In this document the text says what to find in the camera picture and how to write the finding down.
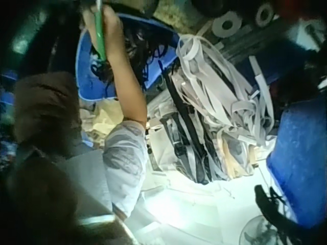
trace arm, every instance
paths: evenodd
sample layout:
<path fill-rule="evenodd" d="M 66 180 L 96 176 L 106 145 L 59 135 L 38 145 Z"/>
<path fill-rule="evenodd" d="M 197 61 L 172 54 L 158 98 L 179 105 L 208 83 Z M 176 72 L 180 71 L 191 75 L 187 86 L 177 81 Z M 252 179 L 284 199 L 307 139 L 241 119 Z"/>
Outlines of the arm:
<path fill-rule="evenodd" d="M 125 49 L 125 39 L 119 17 L 109 7 L 103 7 L 104 36 L 107 59 L 111 65 L 117 96 L 125 119 L 137 121 L 146 126 L 147 104 L 129 63 Z M 97 48 L 94 15 L 90 10 L 83 12 L 92 44 Z"/>

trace white cloth bundle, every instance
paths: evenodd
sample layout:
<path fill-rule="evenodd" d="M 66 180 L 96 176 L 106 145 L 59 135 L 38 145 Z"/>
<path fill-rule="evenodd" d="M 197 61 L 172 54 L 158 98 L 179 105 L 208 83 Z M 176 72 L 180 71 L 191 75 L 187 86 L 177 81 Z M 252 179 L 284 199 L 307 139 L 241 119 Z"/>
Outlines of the white cloth bundle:
<path fill-rule="evenodd" d="M 256 58 L 249 57 L 259 86 L 259 98 L 251 96 L 252 86 L 206 39 L 182 35 L 176 53 L 182 72 L 174 73 L 172 80 L 182 100 L 199 111 L 206 123 L 219 132 L 265 146 L 274 115 L 269 89 Z"/>

